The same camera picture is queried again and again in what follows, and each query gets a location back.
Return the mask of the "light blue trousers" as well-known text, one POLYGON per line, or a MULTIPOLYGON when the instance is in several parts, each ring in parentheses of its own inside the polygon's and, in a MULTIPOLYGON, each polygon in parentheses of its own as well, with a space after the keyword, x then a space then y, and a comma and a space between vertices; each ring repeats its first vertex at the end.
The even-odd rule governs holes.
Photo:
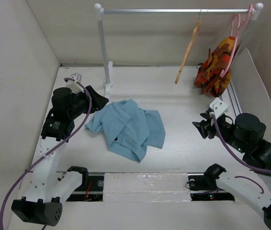
POLYGON ((103 133, 111 152, 135 162, 143 160, 148 146, 162 149, 166 136, 159 111, 142 109, 131 99, 106 105, 85 129, 103 133))

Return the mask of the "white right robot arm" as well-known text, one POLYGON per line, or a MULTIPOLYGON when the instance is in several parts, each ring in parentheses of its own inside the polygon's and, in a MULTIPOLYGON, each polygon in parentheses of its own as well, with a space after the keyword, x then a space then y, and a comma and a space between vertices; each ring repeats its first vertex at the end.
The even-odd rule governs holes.
POLYGON ((263 136, 266 130, 264 123, 253 114, 239 114, 231 123, 229 118, 208 109, 200 114, 201 122, 193 122, 202 138, 218 137, 226 150, 240 164, 247 167, 265 183, 270 195, 258 192, 244 184, 219 164, 209 166, 203 173, 203 182, 214 192, 225 190, 247 204, 263 219, 271 230, 271 143, 263 136))

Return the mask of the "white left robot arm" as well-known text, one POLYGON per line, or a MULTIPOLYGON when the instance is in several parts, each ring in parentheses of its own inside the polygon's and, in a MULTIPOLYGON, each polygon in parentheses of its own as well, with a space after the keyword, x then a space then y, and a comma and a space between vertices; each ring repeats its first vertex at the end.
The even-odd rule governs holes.
POLYGON ((55 181, 56 171, 68 141, 79 131, 75 128, 75 119, 101 110, 108 101, 91 86, 81 86, 79 92, 69 87, 53 91, 52 108, 43 124, 39 159, 34 163, 30 185, 11 206, 23 222, 55 226, 70 195, 76 189, 88 187, 87 168, 71 166, 59 182, 55 181))

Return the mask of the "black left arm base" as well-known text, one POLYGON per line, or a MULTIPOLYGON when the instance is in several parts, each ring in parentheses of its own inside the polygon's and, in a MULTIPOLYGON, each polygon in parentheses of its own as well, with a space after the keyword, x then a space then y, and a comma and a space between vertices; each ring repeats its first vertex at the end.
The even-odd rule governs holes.
POLYGON ((84 188, 77 188, 67 202, 99 202, 103 201, 104 173, 89 173, 89 183, 84 188))

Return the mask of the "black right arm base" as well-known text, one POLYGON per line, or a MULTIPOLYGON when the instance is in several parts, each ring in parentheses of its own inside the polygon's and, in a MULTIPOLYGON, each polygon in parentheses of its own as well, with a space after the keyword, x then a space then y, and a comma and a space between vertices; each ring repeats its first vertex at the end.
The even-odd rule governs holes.
POLYGON ((209 182, 204 173, 188 173, 185 187, 190 191, 191 201, 235 201, 229 192, 209 182))

